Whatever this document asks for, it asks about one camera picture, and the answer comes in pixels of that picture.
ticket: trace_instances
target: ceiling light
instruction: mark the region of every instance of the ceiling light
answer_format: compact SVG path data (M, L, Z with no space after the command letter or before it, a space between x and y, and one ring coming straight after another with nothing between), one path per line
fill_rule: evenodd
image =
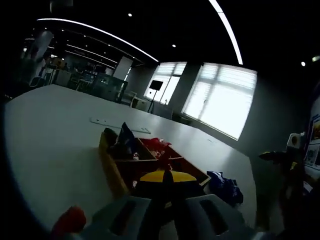
M103 31L97 27L94 27L94 26L90 26L90 25L87 25L87 24L84 24L84 23L81 23L81 22L77 22L77 21L72 21L72 20L67 20L67 19L62 19L62 18L40 18L38 19L37 21L62 21L62 22L67 22L67 23L73 23L73 24L78 24L78 25L81 25L81 26L84 26L84 27L87 27L87 28L91 28L91 29L94 29L96 31L99 31L101 33L104 33L104 34L107 34L117 40L120 40L121 42L135 48L136 50L142 52L143 54L147 55L148 57L150 57L151 59L155 60L156 62L159 62L157 59L155 59L153 56L151 56L150 54L146 53L145 51L141 50L140 48L134 46L133 44L121 39L120 37L118 36L115 36L107 31Z
M101 57L101 58L107 59L107 60L109 60L109 61L114 62L114 63L117 64L116 61L113 61L113 60L111 60L111 59L109 59L109 58L107 58L107 57L105 57L105 56L101 56L101 55L99 55L99 54L97 54L97 53L95 53L95 52L88 51L88 50L86 50L86 49L82 49L82 48L77 47L77 46L72 46L72 45L70 45L70 44L67 44L67 46L72 47L72 48L75 48L75 49L79 49L79 50L82 50L82 51L86 51L86 52L91 53L91 54L95 54L95 55L97 55L97 56L99 56L99 57Z
M229 38L231 39L231 42L232 42L232 45L233 45L233 48L234 48L234 51L235 51L236 58L238 59L238 63L240 65L243 65L242 57L241 57L241 54L240 54L240 49L239 49L235 34L232 31L232 28L230 26L230 23L229 23L226 15L222 11L222 8L219 6L219 4L217 3L216 0L209 0L209 2L214 7L215 11L218 13L221 21L223 22L223 25L224 25L226 31L229 34Z
M67 50L65 50L65 51L66 51L67 53L75 54L75 55L78 55L78 56L80 56L80 57L83 57L83 58L86 58L86 59L93 60L93 61L95 61L95 62L97 62L97 63L103 64L103 65L106 65L106 66L108 66L108 67L110 67L110 68L112 68L112 69L115 69L113 66L109 66L108 64L105 64L105 63L103 63L103 62L100 62L100 61L94 60L94 59L92 59L92 58L90 58L90 57L83 56L83 55L80 55L80 54L75 53L75 52L72 52L72 51L67 51Z
M314 56L314 57L312 58L312 62L318 61L319 59L320 59L320 56Z

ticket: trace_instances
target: curved light strip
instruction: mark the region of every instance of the curved light strip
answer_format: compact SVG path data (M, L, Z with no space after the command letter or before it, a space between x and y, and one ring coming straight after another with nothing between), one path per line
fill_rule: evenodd
M238 46L238 43L237 43L235 34L234 34L234 32L232 31L232 28L231 28L231 26L230 26L230 23L229 23L226 15L225 15L224 12L222 11L222 8L219 6L219 4L217 3L216 0L209 0L209 2L211 3L211 5L214 7L214 9L216 10L216 12L218 13L221 21L222 21L223 24L224 24L224 27L225 27L226 31L227 31L228 34L229 34L229 37L230 37L230 39L231 39L231 42L232 42L232 45L233 45L233 48L234 48L234 51L235 51L235 54L236 54L236 58L238 59L238 63L239 63L240 65L243 65L242 57L241 57L241 54L240 54L240 49L239 49L239 46Z
M67 46L73 47L73 48L75 48L75 49L80 49L80 50L86 51L86 52L91 53L91 54L95 54L95 55L97 55L97 56L99 56L99 57L102 57L102 58L104 58L104 59L108 59L109 61L114 62L114 63L117 64L116 61L113 61L113 60L111 60L111 59L109 59L109 58L107 58L107 57L105 57L105 56L101 56L101 55L99 55L99 54L97 54L97 53L95 53L95 52L88 51L88 50L82 49L82 48L77 47L77 46L72 46L72 45L70 45L70 44L67 44Z
M107 31L103 31L97 27L94 27L94 26L90 26L90 25L87 25L87 24L84 24L82 22L77 22L77 21L72 21L72 20L67 20L67 19L62 19L62 18L39 18L37 21L62 21L62 22L67 22L67 23L72 23L72 24L78 24L78 25L81 25L81 26L85 26L87 28L91 28L91 29L94 29L94 30L97 30L101 33L104 33L104 34L107 34L111 37L114 37L115 39L118 39L120 40L121 42L125 43L125 44L128 44L129 46L137 49L138 51L142 52L143 54L147 55L148 57L152 58L153 60L155 60L156 62L159 62L157 59L155 59L153 56L149 55L148 53L146 53L145 51L142 51L140 48L136 47L135 45L132 45L131 43L123 40L122 38L118 37L118 36L115 36Z
M103 64L103 65L106 65L106 66L108 66L108 67L110 67L110 68L112 68L112 69L115 69L113 66L109 66L108 64L105 64L105 63L103 63L103 62L100 62L100 61L94 60L94 59L92 59L92 58L90 58L90 57L82 56L81 54L78 54L78 53L75 53L75 52L72 52L72 51L67 51L67 50L65 50L65 51L66 51L67 53L75 54L75 55L81 56L81 57L83 57L83 58L86 58L86 59L90 59L90 60L92 60L92 61L95 61L95 62L97 62L97 63Z

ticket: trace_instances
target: black ceiling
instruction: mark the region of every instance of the black ceiling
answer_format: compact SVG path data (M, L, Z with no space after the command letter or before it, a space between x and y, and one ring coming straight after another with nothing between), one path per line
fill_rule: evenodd
M232 27L244 67L300 68L302 61L308 64L319 55L315 2L218 0L218 3ZM49 11L49 3L43 3L43 7L38 18L63 18L94 26L135 45L159 62L238 64L229 35L209 0L74 0L73 7L53 9L53 13ZM33 27L35 31L47 27L57 41L68 39L80 48L88 45L89 51L106 52L116 62L127 56L136 58L135 65L156 63L133 47L84 26L37 21Z

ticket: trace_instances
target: white table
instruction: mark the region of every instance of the white table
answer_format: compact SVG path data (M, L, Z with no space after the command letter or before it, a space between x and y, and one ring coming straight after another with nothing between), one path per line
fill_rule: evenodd
M239 210L254 226L256 186L247 156L191 126L49 85L7 103L4 122L7 155L19 190L48 230L70 206L80 206L90 221L113 200L98 155L105 127L90 122L90 117L147 128L151 134L135 136L163 138L204 172L222 171L224 177L236 179L244 195Z

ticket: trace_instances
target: blue fabric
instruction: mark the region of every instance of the blue fabric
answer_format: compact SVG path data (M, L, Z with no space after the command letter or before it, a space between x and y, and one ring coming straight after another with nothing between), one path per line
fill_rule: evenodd
M232 207L244 202L244 196L236 180L224 178L222 172L207 171L206 174L211 177L208 184L213 194L217 195Z

